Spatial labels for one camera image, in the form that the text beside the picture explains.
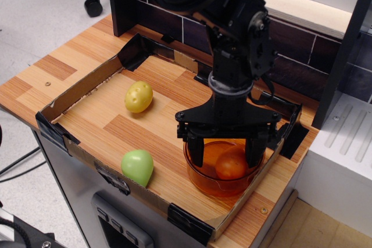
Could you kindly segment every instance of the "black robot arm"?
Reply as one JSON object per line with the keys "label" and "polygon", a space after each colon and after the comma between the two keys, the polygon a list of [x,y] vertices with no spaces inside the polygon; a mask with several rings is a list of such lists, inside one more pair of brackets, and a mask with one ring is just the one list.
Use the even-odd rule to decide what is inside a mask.
{"label": "black robot arm", "polygon": [[189,15],[210,29],[213,94],[202,106],[176,114],[177,135],[188,142],[191,159],[203,164],[205,138],[246,139],[246,159],[256,166],[268,141],[276,136],[281,116],[247,103],[254,80],[274,65],[270,20],[264,0],[154,0],[162,8]]}

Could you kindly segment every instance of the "office chair caster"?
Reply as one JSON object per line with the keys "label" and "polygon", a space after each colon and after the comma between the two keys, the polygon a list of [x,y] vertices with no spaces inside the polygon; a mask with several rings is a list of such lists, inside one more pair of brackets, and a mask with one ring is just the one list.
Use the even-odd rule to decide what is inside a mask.
{"label": "office chair caster", "polygon": [[98,17],[103,11],[99,0],[86,0],[84,7],[90,17]]}

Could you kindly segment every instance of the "orange ball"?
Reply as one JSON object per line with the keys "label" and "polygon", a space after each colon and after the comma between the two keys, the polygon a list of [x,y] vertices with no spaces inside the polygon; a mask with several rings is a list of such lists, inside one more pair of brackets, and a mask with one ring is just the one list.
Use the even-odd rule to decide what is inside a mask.
{"label": "orange ball", "polygon": [[226,149],[216,161],[216,173],[225,180],[242,178],[247,171],[245,150],[242,146],[234,145]]}

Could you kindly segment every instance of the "yellow plastic potato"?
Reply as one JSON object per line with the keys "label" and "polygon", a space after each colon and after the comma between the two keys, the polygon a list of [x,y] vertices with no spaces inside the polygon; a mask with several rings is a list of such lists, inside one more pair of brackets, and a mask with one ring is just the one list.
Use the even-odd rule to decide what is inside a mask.
{"label": "yellow plastic potato", "polygon": [[127,110],[132,113],[141,113],[151,104],[152,88],[145,81],[137,81],[133,83],[125,97],[125,104]]}

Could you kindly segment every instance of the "orange bowl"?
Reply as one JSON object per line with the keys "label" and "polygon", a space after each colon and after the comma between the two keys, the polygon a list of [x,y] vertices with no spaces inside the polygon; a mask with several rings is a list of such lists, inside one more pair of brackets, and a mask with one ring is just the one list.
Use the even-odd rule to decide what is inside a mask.
{"label": "orange bowl", "polygon": [[205,139],[203,166],[197,167],[192,161],[187,143],[184,144],[184,155],[190,180],[203,193],[212,196],[232,196],[243,192],[252,182],[262,164],[250,168],[247,166],[243,176],[236,179],[221,179],[216,172],[216,162],[226,150],[240,146],[245,149],[243,139]]}

